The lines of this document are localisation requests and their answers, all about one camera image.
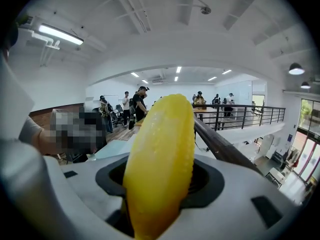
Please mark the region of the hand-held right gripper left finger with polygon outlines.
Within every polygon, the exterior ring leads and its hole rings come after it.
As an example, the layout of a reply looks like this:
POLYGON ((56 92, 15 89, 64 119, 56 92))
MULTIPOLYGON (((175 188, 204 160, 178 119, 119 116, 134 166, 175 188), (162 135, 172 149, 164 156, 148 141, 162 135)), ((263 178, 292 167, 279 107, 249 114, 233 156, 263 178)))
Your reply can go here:
POLYGON ((0 140, 0 187, 22 240, 131 240, 82 202, 55 159, 28 144, 0 140))

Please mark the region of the person's left forearm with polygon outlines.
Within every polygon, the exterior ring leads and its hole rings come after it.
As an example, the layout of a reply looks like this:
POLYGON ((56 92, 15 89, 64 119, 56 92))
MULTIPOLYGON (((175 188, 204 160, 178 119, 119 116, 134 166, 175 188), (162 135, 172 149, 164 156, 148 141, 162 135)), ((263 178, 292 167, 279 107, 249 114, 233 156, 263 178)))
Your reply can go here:
POLYGON ((56 153, 55 146, 51 143, 51 139, 47 135, 47 131, 42 127, 32 135, 31 144, 42 155, 54 155, 56 153))

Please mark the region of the ceiling tube light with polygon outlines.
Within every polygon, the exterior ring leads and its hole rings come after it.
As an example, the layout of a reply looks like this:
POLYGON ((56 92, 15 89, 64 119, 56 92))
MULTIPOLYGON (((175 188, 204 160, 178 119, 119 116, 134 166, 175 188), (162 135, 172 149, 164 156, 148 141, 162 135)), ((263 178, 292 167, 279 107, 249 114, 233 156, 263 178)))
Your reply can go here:
POLYGON ((38 31, 44 34, 48 34, 48 35, 63 39, 65 41, 71 42, 76 45, 82 45, 84 42, 83 39, 75 35, 72 35, 70 33, 67 33, 66 31, 60 30, 56 27, 53 27, 47 24, 41 24, 38 28, 38 31))

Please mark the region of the black metal railing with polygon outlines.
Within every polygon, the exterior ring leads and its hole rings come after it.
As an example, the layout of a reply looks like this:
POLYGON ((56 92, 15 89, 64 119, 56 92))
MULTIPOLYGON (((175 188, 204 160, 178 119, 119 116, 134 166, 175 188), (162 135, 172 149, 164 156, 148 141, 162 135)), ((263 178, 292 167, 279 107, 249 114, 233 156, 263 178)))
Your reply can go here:
POLYGON ((282 107, 202 104, 193 105, 194 115, 215 131, 282 123, 286 109, 282 107))

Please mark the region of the dark curved railing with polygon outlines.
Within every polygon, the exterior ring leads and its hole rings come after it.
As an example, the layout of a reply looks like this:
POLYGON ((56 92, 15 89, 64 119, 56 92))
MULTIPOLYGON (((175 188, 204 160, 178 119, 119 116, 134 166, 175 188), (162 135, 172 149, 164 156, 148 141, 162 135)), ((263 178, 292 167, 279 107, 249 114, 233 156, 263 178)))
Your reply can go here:
POLYGON ((196 116, 193 118, 194 131, 198 133, 217 160, 251 169, 263 176, 262 172, 229 141, 196 116))

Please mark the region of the glass entrance doors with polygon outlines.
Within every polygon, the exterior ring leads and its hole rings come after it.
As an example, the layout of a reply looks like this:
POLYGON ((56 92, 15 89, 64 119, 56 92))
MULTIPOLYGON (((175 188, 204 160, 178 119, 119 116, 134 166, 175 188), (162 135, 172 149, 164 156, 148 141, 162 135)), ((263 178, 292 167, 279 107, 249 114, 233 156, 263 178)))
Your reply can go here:
POLYGON ((291 145, 298 151, 293 172, 305 183, 311 178, 319 179, 320 173, 320 102, 301 100, 297 130, 291 145))

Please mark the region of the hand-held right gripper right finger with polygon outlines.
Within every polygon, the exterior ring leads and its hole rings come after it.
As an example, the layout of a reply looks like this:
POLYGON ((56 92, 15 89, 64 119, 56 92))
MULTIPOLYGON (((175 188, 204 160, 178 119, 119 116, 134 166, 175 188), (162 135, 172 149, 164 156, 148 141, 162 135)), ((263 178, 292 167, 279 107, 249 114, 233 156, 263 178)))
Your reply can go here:
POLYGON ((258 172, 195 155, 196 188, 159 240, 274 240, 300 208, 258 172))

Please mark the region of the white cabinet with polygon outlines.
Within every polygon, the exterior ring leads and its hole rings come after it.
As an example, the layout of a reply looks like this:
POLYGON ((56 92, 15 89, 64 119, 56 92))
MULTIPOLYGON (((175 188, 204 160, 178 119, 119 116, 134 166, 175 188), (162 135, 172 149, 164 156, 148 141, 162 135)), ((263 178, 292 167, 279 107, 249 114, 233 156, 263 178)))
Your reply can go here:
POLYGON ((262 143, 257 153, 260 157, 265 157, 267 155, 267 152, 269 151, 273 143, 273 140, 274 140, 273 134, 268 134, 263 137, 262 143))

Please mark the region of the person's grey shirt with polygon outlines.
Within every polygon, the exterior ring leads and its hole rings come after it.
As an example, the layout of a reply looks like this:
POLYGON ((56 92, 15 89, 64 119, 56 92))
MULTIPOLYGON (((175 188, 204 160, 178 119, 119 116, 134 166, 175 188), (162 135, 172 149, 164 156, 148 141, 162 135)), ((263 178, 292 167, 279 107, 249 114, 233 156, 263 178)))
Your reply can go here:
POLYGON ((26 144, 31 145, 33 139, 42 131, 42 127, 39 126, 31 117, 27 117, 25 120, 18 139, 26 144))

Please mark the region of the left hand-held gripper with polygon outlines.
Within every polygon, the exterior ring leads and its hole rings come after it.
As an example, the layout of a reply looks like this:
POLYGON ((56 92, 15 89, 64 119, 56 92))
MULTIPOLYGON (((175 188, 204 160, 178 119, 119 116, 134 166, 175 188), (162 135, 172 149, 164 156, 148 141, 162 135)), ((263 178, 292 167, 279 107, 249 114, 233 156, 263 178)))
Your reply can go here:
POLYGON ((67 159, 87 159, 106 144, 106 126, 97 111, 54 109, 51 132, 67 159))

